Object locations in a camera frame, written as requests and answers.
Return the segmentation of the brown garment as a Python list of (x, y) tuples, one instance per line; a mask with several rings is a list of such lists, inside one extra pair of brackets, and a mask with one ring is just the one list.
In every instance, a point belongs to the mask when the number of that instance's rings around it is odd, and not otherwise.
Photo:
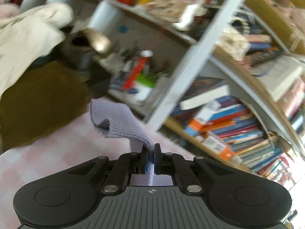
[(1, 97), (1, 152), (30, 145), (87, 111), (89, 88), (58, 61), (24, 72)]

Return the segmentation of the white cream garment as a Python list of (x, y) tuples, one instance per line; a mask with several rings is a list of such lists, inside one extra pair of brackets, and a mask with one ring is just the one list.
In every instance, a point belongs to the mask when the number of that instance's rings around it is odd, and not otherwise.
[(60, 30), (73, 19), (65, 3), (50, 3), (1, 19), (1, 94), (13, 86), (27, 68), (65, 39)]

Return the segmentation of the white leaning book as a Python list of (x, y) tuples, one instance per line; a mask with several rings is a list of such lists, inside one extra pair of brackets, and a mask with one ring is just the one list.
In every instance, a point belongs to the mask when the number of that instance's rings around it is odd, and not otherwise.
[(227, 80), (216, 77), (197, 77), (179, 102), (181, 110), (190, 110), (230, 94)]

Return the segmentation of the red tassel ornament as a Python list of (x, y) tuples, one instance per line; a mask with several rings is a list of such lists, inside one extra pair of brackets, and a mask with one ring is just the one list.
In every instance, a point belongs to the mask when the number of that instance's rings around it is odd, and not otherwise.
[(123, 84), (123, 90), (130, 90), (132, 88), (134, 81), (137, 79), (140, 72), (143, 70), (146, 62), (153, 56), (153, 52), (152, 50), (145, 50), (141, 52), (140, 56), (141, 58), (138, 61), (138, 64), (132, 69), (131, 74), (128, 76), (128, 79)]

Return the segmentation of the purple and pink knit sweater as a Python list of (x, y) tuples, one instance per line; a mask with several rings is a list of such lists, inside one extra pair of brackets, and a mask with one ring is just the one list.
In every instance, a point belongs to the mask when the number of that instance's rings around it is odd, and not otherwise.
[(154, 144), (127, 105), (104, 99), (92, 99), (89, 111), (93, 126), (104, 138), (128, 139), (131, 152), (148, 150), (148, 173), (133, 175), (132, 185), (172, 185), (170, 176), (154, 174)]

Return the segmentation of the white and wood bookshelf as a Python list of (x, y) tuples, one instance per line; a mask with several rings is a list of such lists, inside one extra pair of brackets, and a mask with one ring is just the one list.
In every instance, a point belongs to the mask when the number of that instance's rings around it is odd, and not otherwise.
[(216, 38), (219, 35), (217, 29), (221, 22), (229, 20), (229, 16), (224, 11), (217, 14), (203, 38), (195, 42), (172, 28), (163, 28), (155, 19), (115, 0), (23, 0), (20, 10), (25, 12), (43, 4), (57, 2), (70, 5), (74, 12), (82, 9), (90, 10), (85, 22), (75, 22), (73, 28), (75, 31), (88, 27), (108, 37), (114, 37), (122, 25), (130, 29), (139, 26), (141, 28), (140, 44), (149, 46), (153, 42), (154, 33), (159, 34), (165, 41), (166, 45), (158, 53), (161, 56), (172, 56), (175, 68), (166, 83), (157, 91), (155, 100), (150, 100), (145, 106), (139, 106), (130, 95), (109, 90), (111, 97), (141, 114), (144, 122), (154, 130), (167, 126), (181, 133), (182, 127), (170, 118), (175, 104), (198, 75), (220, 77), (227, 80), (233, 96), (238, 97), (258, 113), (264, 126), (285, 138), (296, 156), (304, 158), (304, 146), (301, 139), (263, 86), (259, 85), (241, 66), (233, 63), (216, 46)]

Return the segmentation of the brass metal bowl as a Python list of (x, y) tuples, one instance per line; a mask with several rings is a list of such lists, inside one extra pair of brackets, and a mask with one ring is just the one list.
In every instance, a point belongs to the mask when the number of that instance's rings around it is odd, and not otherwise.
[(59, 44), (59, 51), (66, 64), (78, 71), (91, 68), (92, 58), (107, 57), (112, 50), (112, 42), (101, 32), (86, 28), (69, 34)]

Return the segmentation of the pink checkered cartoon table mat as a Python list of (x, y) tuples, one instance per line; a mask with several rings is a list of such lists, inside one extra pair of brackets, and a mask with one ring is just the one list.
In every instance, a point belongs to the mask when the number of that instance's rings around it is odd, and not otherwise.
[(105, 139), (86, 112), (67, 126), (31, 145), (1, 155), (1, 228), (19, 227), (12, 201), (25, 184), (98, 156), (117, 159), (130, 152), (128, 139)]

